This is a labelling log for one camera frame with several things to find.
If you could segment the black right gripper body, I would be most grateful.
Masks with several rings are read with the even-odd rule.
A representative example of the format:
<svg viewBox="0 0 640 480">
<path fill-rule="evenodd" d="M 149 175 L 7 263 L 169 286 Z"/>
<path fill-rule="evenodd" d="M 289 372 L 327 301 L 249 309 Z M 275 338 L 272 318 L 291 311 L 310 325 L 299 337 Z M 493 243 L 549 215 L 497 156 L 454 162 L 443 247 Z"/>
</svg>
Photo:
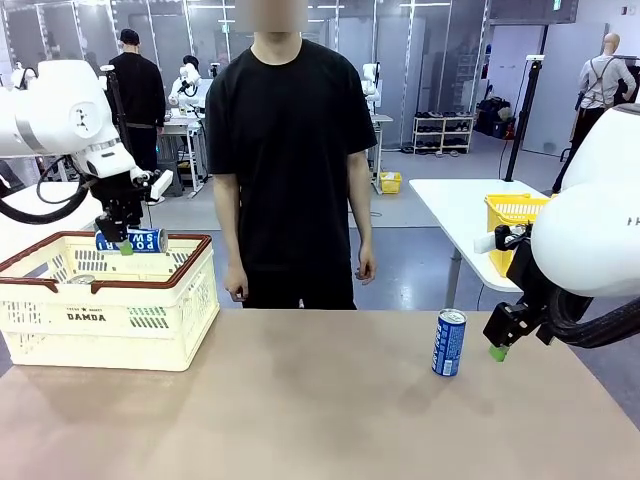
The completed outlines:
<svg viewBox="0 0 640 480">
<path fill-rule="evenodd" d="M 538 267 L 529 239 L 523 240 L 514 250 L 507 278 L 522 291 L 518 304 L 534 310 L 547 306 L 551 283 Z"/>
</svg>

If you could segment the person's left hand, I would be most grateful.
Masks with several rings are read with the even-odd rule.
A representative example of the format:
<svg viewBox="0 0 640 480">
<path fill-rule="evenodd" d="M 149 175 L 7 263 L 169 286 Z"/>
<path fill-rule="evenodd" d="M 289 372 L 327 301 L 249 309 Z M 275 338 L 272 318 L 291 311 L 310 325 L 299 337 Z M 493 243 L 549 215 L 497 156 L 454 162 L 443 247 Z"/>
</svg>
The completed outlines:
<svg viewBox="0 0 640 480">
<path fill-rule="evenodd" d="M 373 250 L 370 248 L 361 248 L 359 251 L 359 265 L 355 273 L 355 277 L 362 285 L 368 285 L 374 281 L 376 277 L 377 263 Z"/>
</svg>

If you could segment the person's right hand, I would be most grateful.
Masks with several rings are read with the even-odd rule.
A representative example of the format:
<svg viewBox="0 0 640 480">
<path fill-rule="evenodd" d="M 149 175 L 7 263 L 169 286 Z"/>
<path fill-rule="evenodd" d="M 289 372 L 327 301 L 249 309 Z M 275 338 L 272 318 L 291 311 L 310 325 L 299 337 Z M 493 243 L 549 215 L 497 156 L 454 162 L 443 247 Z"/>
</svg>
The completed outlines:
<svg viewBox="0 0 640 480">
<path fill-rule="evenodd" d="M 242 267 L 230 267 L 224 285 L 233 302 L 247 300 L 249 294 L 248 277 Z"/>
</svg>

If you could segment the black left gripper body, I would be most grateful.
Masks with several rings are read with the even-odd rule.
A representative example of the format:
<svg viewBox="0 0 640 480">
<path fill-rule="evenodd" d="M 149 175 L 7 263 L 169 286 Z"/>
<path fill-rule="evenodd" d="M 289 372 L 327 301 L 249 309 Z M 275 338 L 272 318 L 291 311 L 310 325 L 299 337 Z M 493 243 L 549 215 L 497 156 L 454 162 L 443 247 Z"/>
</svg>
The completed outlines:
<svg viewBox="0 0 640 480">
<path fill-rule="evenodd" d="M 99 201 L 103 210 L 121 219 L 127 226 L 139 226 L 144 216 L 145 190 L 129 173 L 99 180 Z"/>
</svg>

